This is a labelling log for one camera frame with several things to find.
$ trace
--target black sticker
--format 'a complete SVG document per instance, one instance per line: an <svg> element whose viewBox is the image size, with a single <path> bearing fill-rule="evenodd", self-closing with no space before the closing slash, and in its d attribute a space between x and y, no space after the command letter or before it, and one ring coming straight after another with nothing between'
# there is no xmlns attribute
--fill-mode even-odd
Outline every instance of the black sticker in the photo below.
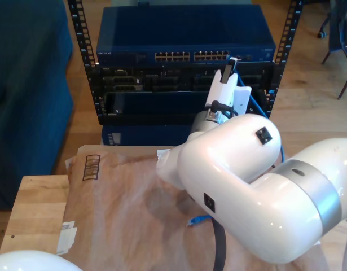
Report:
<svg viewBox="0 0 347 271"><path fill-rule="evenodd" d="M272 136L269 131L267 131L266 127L262 127L258 130L256 135L263 145L272 140Z"/></svg>
<svg viewBox="0 0 347 271"><path fill-rule="evenodd" d="M210 210L212 212L216 212L215 209L214 209L214 200L209 196L207 195L206 193L203 193L203 197L204 197L204 200L205 200L205 205L210 208Z"/></svg>

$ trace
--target barcode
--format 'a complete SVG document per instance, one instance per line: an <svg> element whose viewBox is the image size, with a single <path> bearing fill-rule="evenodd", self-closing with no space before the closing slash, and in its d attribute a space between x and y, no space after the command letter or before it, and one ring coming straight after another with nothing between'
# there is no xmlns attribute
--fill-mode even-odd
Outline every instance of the barcode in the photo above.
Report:
<svg viewBox="0 0 347 271"><path fill-rule="evenodd" d="M98 180L100 155L92 154L85 157L83 181Z"/></svg>
<svg viewBox="0 0 347 271"><path fill-rule="evenodd" d="M69 224L62 225L62 230L69 229Z"/></svg>

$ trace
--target chair leg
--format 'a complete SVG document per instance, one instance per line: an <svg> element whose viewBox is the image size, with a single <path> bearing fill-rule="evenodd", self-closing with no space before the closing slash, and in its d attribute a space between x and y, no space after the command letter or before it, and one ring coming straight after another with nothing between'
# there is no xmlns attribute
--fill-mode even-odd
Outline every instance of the chair leg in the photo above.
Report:
<svg viewBox="0 0 347 271"><path fill-rule="evenodd" d="M344 94L346 88L347 88L347 81L346 81L344 87L342 88L342 91L340 92L339 97L337 97L338 100L341 99L341 97L342 97L342 95Z"/></svg>
<svg viewBox="0 0 347 271"><path fill-rule="evenodd" d="M321 64L325 64L326 60L328 59L328 57L329 57L330 55L331 55L331 52L330 52L330 51L327 52L327 54L326 54L324 60L321 62Z"/></svg>
<svg viewBox="0 0 347 271"><path fill-rule="evenodd" d="M320 32L324 31L324 28L327 25L327 23L330 21L330 19L331 19L331 12L327 14L325 21L322 23L322 25L320 27Z"/></svg>

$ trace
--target blue couch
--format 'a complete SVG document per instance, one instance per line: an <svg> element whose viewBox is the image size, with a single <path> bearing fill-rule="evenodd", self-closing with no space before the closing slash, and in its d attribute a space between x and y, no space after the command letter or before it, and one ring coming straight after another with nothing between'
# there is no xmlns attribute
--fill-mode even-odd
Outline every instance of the blue couch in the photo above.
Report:
<svg viewBox="0 0 347 271"><path fill-rule="evenodd" d="M54 166L73 106L67 24L62 0L0 1L0 209Z"/></svg>

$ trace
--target blue network equipment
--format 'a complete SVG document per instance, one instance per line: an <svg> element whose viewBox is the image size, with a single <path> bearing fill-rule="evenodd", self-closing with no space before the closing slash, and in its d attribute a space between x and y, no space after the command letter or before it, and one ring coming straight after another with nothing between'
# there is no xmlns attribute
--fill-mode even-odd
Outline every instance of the blue network equipment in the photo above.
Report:
<svg viewBox="0 0 347 271"><path fill-rule="evenodd" d="M106 7L96 50L101 67L271 62L275 43L260 5Z"/></svg>

